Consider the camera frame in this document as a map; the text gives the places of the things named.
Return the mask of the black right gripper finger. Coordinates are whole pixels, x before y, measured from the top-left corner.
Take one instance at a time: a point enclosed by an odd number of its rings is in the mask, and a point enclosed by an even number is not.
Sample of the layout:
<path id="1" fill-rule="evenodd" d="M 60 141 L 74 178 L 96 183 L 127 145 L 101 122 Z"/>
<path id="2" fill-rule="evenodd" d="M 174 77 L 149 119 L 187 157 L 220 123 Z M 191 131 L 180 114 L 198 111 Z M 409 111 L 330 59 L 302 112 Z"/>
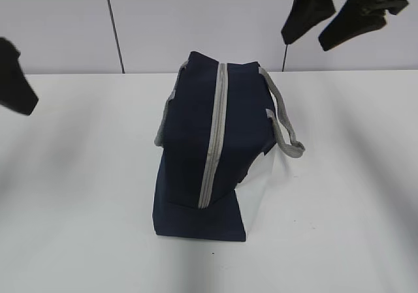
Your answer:
<path id="1" fill-rule="evenodd" d="M 354 0 L 347 0 L 336 17 L 318 37 L 323 51 L 329 51 L 359 35 L 386 26 L 386 10 L 364 8 Z"/>
<path id="2" fill-rule="evenodd" d="M 281 30 L 285 44 L 293 44 L 312 27 L 334 15 L 332 0 L 294 0 Z"/>

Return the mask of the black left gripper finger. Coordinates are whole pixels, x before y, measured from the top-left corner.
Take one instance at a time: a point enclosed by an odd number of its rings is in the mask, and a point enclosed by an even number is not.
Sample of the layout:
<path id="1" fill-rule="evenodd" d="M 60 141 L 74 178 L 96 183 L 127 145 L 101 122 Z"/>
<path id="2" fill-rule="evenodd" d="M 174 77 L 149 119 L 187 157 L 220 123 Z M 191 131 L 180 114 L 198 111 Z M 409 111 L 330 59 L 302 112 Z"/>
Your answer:
<path id="1" fill-rule="evenodd" d="M 20 52 L 8 39 L 1 37 L 0 100 L 1 106 L 30 116 L 39 98 L 29 85 L 19 63 Z"/>

